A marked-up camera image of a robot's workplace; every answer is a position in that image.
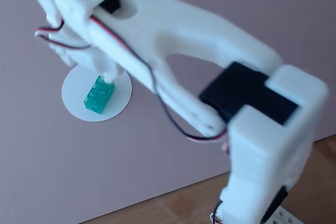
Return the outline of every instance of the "white paper circle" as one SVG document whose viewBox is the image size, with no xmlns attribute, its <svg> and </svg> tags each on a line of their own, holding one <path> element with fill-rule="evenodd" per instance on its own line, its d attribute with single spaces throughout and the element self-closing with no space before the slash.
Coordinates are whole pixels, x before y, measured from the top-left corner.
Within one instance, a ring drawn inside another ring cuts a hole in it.
<svg viewBox="0 0 336 224">
<path fill-rule="evenodd" d="M 62 87 L 62 98 L 65 107 L 75 117 L 88 122 L 101 122 L 120 114 L 127 106 L 132 95 L 132 82 L 125 71 L 115 79 L 115 91 L 100 115 L 88 110 L 84 100 L 89 94 L 98 74 L 81 66 L 72 69 L 65 78 Z"/>
</svg>

